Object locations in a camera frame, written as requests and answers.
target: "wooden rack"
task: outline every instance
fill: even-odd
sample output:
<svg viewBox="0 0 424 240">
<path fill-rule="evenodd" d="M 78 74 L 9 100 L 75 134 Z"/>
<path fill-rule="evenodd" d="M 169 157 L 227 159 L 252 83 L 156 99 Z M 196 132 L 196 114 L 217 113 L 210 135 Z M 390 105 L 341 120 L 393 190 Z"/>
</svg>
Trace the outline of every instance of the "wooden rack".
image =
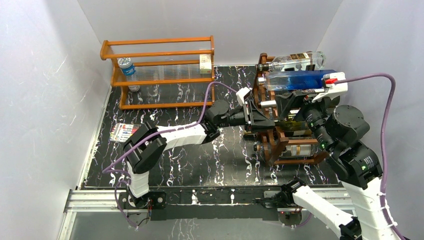
<svg viewBox="0 0 424 240">
<path fill-rule="evenodd" d="M 274 59 L 273 56 L 268 56 L 266 53 L 261 53 L 259 56 L 259 62 L 258 64 L 266 64 L 267 62 L 271 62 Z M 259 103 L 266 101 L 266 92 L 267 89 L 263 84 L 258 84 L 258 78 L 262 77 L 266 72 L 265 71 L 257 71 L 257 74 L 254 79 L 253 83 L 253 97 L 254 97 L 254 103 L 258 109 Z M 275 100 L 275 92 L 274 91 L 268 91 L 269 100 Z M 268 108 L 262 108 L 262 113 L 270 117 L 270 112 Z M 272 115 L 274 117 L 278 116 L 277 109 L 275 107 L 272 107 Z M 257 135 L 259 137 L 259 141 L 262 143 L 264 147 L 264 153 L 265 153 L 265 161 L 268 165 L 278 165 L 278 164 L 319 164 L 322 162 L 326 157 L 328 157 L 328 153 L 326 152 L 320 152 L 316 153 L 311 157 L 308 157 L 307 159 L 301 159 L 301 160 L 293 160 L 293 159 L 284 159 L 280 160 L 279 156 L 282 154 L 282 152 L 286 149 L 286 146 L 292 146 L 292 145 L 314 145 L 317 144 L 318 141 L 316 139 L 289 139 L 285 136 L 283 130 L 280 127 L 275 127 L 272 130 L 268 130 L 267 132 L 260 132 Z"/>
<path fill-rule="evenodd" d="M 185 50 L 185 51 L 161 51 L 161 52 L 127 52 L 127 53 L 115 53 L 114 46 L 122 45 L 144 45 L 144 44 L 166 44 L 166 43 L 187 43 L 187 42 L 210 42 L 210 49 L 200 50 Z M 167 38 L 167 39 L 145 39 L 145 40 L 127 40 L 127 41 L 107 41 L 103 42 L 100 50 L 100 58 L 102 60 L 110 59 L 113 63 L 113 73 L 110 79 L 110 85 L 112 87 L 121 88 L 121 98 L 119 101 L 119 107 L 123 110 L 126 109 L 150 109 L 150 108 L 175 108 L 175 107 L 201 107 L 202 102 L 174 102 L 174 103 L 157 103 L 157 104 L 126 104 L 127 95 L 129 88 L 128 86 L 133 85 L 156 85 L 156 84 L 188 84 L 188 83 L 210 83 L 214 80 L 214 36 L 208 37 L 186 37 L 186 38 Z M 160 56 L 181 56 L 181 55 L 196 55 L 197 59 L 193 60 L 175 60 L 175 61 L 145 61 L 145 62 L 134 62 L 134 66 L 137 68 L 151 67 L 151 66 L 187 66 L 199 67 L 200 60 L 199 55 L 208 54 L 210 55 L 212 69 L 210 75 L 198 76 L 196 78 L 183 78 L 183 79 L 143 79 L 137 81 L 127 81 L 126 77 L 122 73 L 117 59 L 119 58 L 144 58 L 144 57 L 160 57 Z M 214 86 L 210 88 L 211 101 L 206 103 L 207 106 L 211 106 L 215 101 Z"/>
</svg>

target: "glass bottle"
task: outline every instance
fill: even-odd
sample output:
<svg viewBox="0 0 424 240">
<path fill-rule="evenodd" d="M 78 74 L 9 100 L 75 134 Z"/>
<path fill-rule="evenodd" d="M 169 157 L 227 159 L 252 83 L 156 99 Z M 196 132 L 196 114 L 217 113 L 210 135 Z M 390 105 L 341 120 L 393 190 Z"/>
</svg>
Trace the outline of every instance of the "glass bottle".
<svg viewBox="0 0 424 240">
<path fill-rule="evenodd" d="M 277 56 L 270 63 L 258 64 L 258 71 L 314 71 L 324 69 L 326 56 L 322 51 L 308 51 L 303 53 Z"/>
</svg>

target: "bottle label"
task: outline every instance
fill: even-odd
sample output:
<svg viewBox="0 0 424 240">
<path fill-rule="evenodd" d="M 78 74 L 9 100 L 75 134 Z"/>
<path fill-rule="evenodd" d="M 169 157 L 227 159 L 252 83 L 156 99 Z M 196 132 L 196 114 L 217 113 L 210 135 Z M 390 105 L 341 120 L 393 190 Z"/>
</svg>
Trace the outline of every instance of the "bottle label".
<svg viewBox="0 0 424 240">
<path fill-rule="evenodd" d="M 296 54 L 290 54 L 290 57 L 292 60 L 296 60 L 296 59 L 308 59 L 309 55 L 304 52 L 304 53 L 296 53 Z"/>
<path fill-rule="evenodd" d="M 136 72 L 136 68 L 134 67 L 134 64 L 131 64 L 131 66 L 127 68 L 121 68 L 121 70 L 125 76 L 131 76 Z"/>
</svg>

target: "orange wooden shelf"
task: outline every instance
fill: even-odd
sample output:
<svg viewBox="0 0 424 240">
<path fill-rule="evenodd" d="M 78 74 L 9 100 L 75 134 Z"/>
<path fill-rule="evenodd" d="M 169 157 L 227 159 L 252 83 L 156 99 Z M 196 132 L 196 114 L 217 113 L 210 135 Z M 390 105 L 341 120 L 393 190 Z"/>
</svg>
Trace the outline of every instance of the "orange wooden shelf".
<svg viewBox="0 0 424 240">
<path fill-rule="evenodd" d="M 210 42 L 210 49 L 201 50 L 185 50 L 185 51 L 160 51 L 160 52 L 126 52 L 115 53 L 114 46 L 123 45 L 144 45 L 144 44 L 169 44 L 169 43 L 187 43 L 187 42 Z M 144 57 L 161 57 L 161 56 L 181 56 L 181 55 L 210 55 L 212 70 L 209 74 L 200 74 L 200 61 L 199 58 L 192 60 L 175 60 L 175 61 L 146 61 L 134 62 L 136 72 L 142 72 L 143 79 L 137 77 L 137 81 L 127 81 L 118 66 L 117 59 L 119 58 L 144 58 Z M 185 37 L 185 38 L 163 38 L 163 39 L 141 39 L 141 40 L 128 40 L 128 41 L 107 41 L 103 42 L 100 50 L 100 58 L 102 60 L 110 59 L 113 63 L 113 72 L 110 79 L 112 87 L 121 88 L 121 98 L 119 107 L 123 110 L 128 109 L 150 109 L 150 108 L 177 108 L 177 107 L 200 107 L 203 102 L 170 102 L 170 103 L 155 103 L 155 104 L 127 104 L 128 86 L 145 86 L 145 85 L 158 85 L 158 84 L 189 84 L 189 83 L 210 83 L 214 81 L 214 54 L 215 45 L 214 37 Z M 174 70 L 175 68 L 186 71 L 182 78 L 165 77 L 160 78 L 154 73 L 160 70 L 164 73 L 165 70 Z M 211 101 L 207 102 L 207 106 L 211 106 L 215 101 L 214 86 L 210 89 Z"/>
</svg>

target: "blue liquid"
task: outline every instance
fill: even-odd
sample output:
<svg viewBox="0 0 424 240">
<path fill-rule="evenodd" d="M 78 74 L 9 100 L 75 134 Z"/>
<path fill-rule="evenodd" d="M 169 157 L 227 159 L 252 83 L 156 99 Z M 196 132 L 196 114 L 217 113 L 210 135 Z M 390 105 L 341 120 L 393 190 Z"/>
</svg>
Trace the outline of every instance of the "blue liquid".
<svg viewBox="0 0 424 240">
<path fill-rule="evenodd" d="M 323 76 L 332 73 L 336 71 L 273 71 L 266 74 L 265 87 L 268 91 L 320 89 Z"/>
</svg>

